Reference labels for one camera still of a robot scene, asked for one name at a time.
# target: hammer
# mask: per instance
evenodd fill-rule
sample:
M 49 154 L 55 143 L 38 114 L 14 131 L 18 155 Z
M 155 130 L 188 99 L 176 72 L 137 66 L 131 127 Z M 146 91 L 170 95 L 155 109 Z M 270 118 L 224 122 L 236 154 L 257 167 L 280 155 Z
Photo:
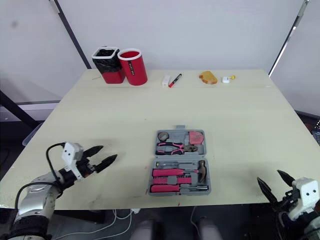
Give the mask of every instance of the hammer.
M 184 174 L 197 173 L 201 174 L 201 178 L 199 182 L 201 183 L 207 174 L 207 169 L 205 167 L 205 161 L 199 161 L 199 169 L 196 170 L 184 170 L 181 168 L 171 168 L 171 169 L 153 169 L 152 176 L 153 177 L 167 177 L 167 176 L 182 176 Z

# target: cable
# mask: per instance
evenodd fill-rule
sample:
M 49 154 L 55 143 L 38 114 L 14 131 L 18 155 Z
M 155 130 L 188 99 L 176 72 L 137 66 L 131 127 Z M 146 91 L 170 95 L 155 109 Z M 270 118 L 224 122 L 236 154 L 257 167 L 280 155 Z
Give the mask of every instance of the cable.
M 54 179 L 56 180 L 57 185 L 58 185 L 59 188 L 60 188 L 60 195 L 57 197 L 57 199 L 61 197 L 61 195 L 62 195 L 63 192 L 64 192 L 64 189 L 63 189 L 63 186 L 62 186 L 62 184 L 61 184 L 61 182 L 60 182 L 60 180 L 59 180 L 59 178 L 58 178 L 58 176 L 57 176 L 57 174 L 56 174 L 56 172 L 55 172 L 55 170 L 54 170 L 54 167 L 52 166 L 52 163 L 51 163 L 51 161 L 50 161 L 49 151 L 50 151 L 50 149 L 52 149 L 52 148 L 54 148 L 54 147 L 56 147 L 56 146 L 62 146 L 62 147 L 64 148 L 64 147 L 65 147 L 65 144 L 66 144 L 65 142 L 59 142 L 59 143 L 53 144 L 53 145 L 51 145 L 50 147 L 48 147 L 47 150 L 45 151 L 46 160 L 48 161 L 48 164 L 49 164 L 51 173 L 52 173 L 52 175 L 54 176 Z
M 116 219 L 122 220 L 122 219 L 126 219 L 126 218 L 128 218 L 128 217 L 130 216 L 130 223 L 129 223 L 129 227 L 127 228 L 127 230 L 123 231 L 122 233 L 118 233 L 118 234 L 116 234 L 116 235 L 105 236 L 105 237 L 98 238 L 98 239 L 111 238 L 111 237 L 115 237 L 115 236 L 119 236 L 119 235 L 121 235 L 121 234 L 124 234 L 126 231 L 129 230 L 129 228 L 130 228 L 130 226 L 131 226 L 132 210 L 130 209 L 130 213 L 129 213 L 127 216 L 125 216 L 125 217 L 118 217 L 118 216 L 117 216 L 117 210 L 116 210 L 116 209 L 113 209 L 112 212 L 113 212 L 113 215 L 114 215 L 113 222 L 112 222 L 111 224 L 107 225 L 107 226 L 104 226 L 103 228 L 100 228 L 100 229 L 95 230 L 95 231 L 88 231 L 88 232 L 85 232 L 85 231 L 83 231 L 83 232 L 72 232 L 72 233 L 68 233 L 68 234 L 59 236 L 59 237 L 54 238 L 54 239 L 52 239 L 52 240 L 62 239 L 62 238 L 64 238 L 64 237 L 67 237 L 67 236 L 70 236 L 70 235 L 75 235 L 75 234 L 94 234 L 94 233 L 100 232 L 100 231 L 102 231 L 102 230 L 104 230 L 104 229 L 106 229 L 106 228 L 111 227 L 113 224 L 115 224 Z
M 201 238 L 200 232 L 199 232 L 199 229 L 198 229 L 198 226 L 192 221 L 192 217 L 193 217 L 193 215 L 194 215 L 194 212 L 195 212 L 196 207 L 197 207 L 197 206 L 194 206 L 193 209 L 192 209 L 192 213 L 191 213 L 191 216 L 190 216 L 190 223 L 195 227 L 196 232 L 198 233 L 199 238 Z
M 119 216 L 117 216 L 117 213 L 115 213 L 115 216 L 117 219 L 123 220 L 123 219 L 127 219 L 131 214 L 132 214 L 132 210 L 130 209 L 130 213 L 127 216 L 119 217 Z
M 59 236 L 59 237 L 54 238 L 54 239 L 52 239 L 52 240 L 62 239 L 62 238 L 64 238 L 64 237 L 67 237 L 67 236 L 70 236 L 70 235 L 75 235 L 75 234 L 94 234 L 94 233 L 97 233 L 97 232 L 102 231 L 102 230 L 104 230 L 104 229 L 107 229 L 107 228 L 111 227 L 113 224 L 115 224 L 116 219 L 117 219 L 117 211 L 116 211 L 115 209 L 113 209 L 112 212 L 113 212 L 113 215 L 114 215 L 114 219 L 113 219 L 112 223 L 110 223 L 110 224 L 107 225 L 107 226 L 104 226 L 103 228 L 100 228 L 100 229 L 95 230 L 95 231 L 72 232 L 72 233 L 68 233 L 68 234 Z
M 280 232 L 280 228 L 279 228 L 279 221 L 280 220 L 278 219 L 278 217 L 279 217 L 279 212 L 276 212 L 275 213 L 275 227 L 276 227 L 276 231 L 278 233 L 280 240 L 283 240 L 281 232 Z
M 5 150 L 6 150 L 6 156 L 5 156 L 5 158 L 4 158 L 4 160 L 3 161 L 0 161 L 0 165 L 2 165 L 2 164 L 4 164 L 5 163 L 5 161 L 7 161 L 7 159 L 8 159 L 8 157 L 9 157 L 9 153 L 10 153 L 10 149 L 9 148 L 4 148 Z
M 124 230 L 123 232 L 120 232 L 120 233 L 117 233 L 117 234 L 114 234 L 114 235 L 111 235 L 111 236 L 103 236 L 103 237 L 100 237 L 100 238 L 96 238 L 96 239 L 93 239 L 93 240 L 101 240 L 101 239 L 107 239 L 107 238 L 112 238 L 112 237 L 116 237 L 116 236 L 119 236 L 119 235 L 122 235 L 124 233 L 126 233 L 130 227 L 131 227 L 131 221 L 132 221 L 132 212 L 130 212 L 130 222 L 129 222 L 129 226 L 127 227 L 126 230 Z
M 22 192 L 26 187 L 33 186 L 33 185 L 51 185 L 51 186 L 57 187 L 57 184 L 56 184 L 56 183 L 53 183 L 53 182 L 45 182 L 45 181 L 30 182 L 30 183 L 27 183 L 26 185 L 23 185 L 23 186 L 20 188 L 20 190 L 18 191 L 18 193 L 16 194 L 15 202 L 14 202 L 14 208 L 15 208 L 15 209 L 18 209 L 19 197 L 20 197 L 21 192 Z

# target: pliers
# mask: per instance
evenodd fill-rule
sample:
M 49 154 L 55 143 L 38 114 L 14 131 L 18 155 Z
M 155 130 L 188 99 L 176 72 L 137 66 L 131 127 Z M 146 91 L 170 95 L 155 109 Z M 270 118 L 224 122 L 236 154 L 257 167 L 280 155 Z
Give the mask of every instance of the pliers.
M 156 144 L 158 147 L 163 147 L 163 146 L 169 146 L 169 147 L 175 147 L 175 148 L 178 148 L 176 150 L 173 150 L 173 151 L 162 151 L 162 150 L 156 150 L 155 151 L 155 154 L 156 155 L 174 155 L 174 154 L 184 154 L 184 152 L 195 152 L 198 150 L 198 147 L 195 146 L 195 145 L 184 145 L 183 143 L 179 142 L 179 143 L 176 143 L 176 142 L 170 142 L 170 141 L 167 141 L 167 142 L 158 142 Z

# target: table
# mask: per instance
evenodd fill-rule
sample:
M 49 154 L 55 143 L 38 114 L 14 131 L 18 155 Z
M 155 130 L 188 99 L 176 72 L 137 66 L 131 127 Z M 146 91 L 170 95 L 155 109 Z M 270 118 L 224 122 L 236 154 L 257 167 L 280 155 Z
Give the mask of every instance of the table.
M 277 169 L 320 182 L 320 147 L 263 70 L 212 70 L 231 83 L 206 85 L 202 70 L 150 70 L 142 86 L 105 84 L 87 70 L 64 96 L 0 182 L 0 206 L 12 208 L 18 189 L 49 172 L 46 149 L 59 142 L 104 148 L 93 164 L 112 154 L 116 161 L 76 182 L 56 201 L 56 210 L 99 210 L 264 203 L 259 176 L 282 199 L 290 188 Z M 164 75 L 183 77 L 163 88 Z M 155 158 L 157 130 L 185 125 L 206 136 L 212 191 L 203 196 L 146 194 Z M 50 153 L 56 170 L 62 149 Z

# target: black trash bag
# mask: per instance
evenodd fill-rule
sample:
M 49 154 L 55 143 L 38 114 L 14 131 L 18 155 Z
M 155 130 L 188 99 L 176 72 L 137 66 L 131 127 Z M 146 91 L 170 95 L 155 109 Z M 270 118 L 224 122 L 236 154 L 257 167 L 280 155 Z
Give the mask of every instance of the black trash bag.
M 100 49 L 99 52 L 96 54 L 97 57 L 107 57 L 111 56 L 115 50 L 106 50 Z M 118 72 L 122 69 L 118 58 L 119 49 L 115 51 L 115 54 L 112 58 L 109 59 L 95 59 L 93 58 L 92 61 L 94 62 L 96 68 L 99 70 L 101 74 L 103 73 L 110 73 L 110 72 Z

